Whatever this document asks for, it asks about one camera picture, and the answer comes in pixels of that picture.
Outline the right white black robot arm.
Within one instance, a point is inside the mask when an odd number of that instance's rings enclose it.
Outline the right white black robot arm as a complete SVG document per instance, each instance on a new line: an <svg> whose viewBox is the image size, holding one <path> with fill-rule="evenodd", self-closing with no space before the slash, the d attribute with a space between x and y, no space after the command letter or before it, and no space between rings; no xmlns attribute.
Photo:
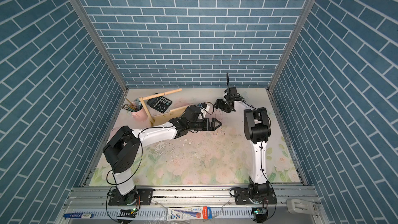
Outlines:
<svg viewBox="0 0 398 224"><path fill-rule="evenodd" d="M228 86L224 99L214 107L225 113L237 113L243 120L244 136L250 142L253 159L248 193L253 203L275 203L276 195L266 174L266 145L271 136L271 120L265 107L249 105L235 87Z"/></svg>

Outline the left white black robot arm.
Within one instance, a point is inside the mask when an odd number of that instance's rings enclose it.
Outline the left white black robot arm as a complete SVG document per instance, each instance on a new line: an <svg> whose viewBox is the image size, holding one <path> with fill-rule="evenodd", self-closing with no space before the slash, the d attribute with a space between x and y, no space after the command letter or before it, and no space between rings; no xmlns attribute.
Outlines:
<svg viewBox="0 0 398 224"><path fill-rule="evenodd" d="M112 176L107 183L116 189L111 193L125 198L127 205L137 201L137 187L134 182L136 169L131 171L136 156L139 154L140 162L143 160L144 147L166 140L178 139L189 132L215 131L222 126L222 122L216 118L206 118L208 106L188 106L184 112L167 123L143 129L131 129L122 126L103 148L106 161L111 165L111 171L106 175Z"/></svg>

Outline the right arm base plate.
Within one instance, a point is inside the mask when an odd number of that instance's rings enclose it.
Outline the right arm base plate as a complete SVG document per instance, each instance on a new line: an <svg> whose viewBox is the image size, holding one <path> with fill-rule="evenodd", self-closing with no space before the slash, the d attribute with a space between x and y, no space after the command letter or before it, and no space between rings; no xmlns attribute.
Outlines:
<svg viewBox="0 0 398 224"><path fill-rule="evenodd" d="M233 187L229 189L229 194L234 198L237 205L250 204L275 204L277 203L276 195L272 188L249 189L248 187Z"/></svg>

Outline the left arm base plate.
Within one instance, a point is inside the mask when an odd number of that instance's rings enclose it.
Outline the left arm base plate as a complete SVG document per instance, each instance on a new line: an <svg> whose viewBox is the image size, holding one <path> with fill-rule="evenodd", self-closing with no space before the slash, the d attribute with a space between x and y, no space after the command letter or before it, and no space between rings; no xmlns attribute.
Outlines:
<svg viewBox="0 0 398 224"><path fill-rule="evenodd" d="M152 201L154 190L149 189L134 189L126 195L122 195L118 189L113 189L108 192L108 204L111 206L146 206L150 205Z"/></svg>

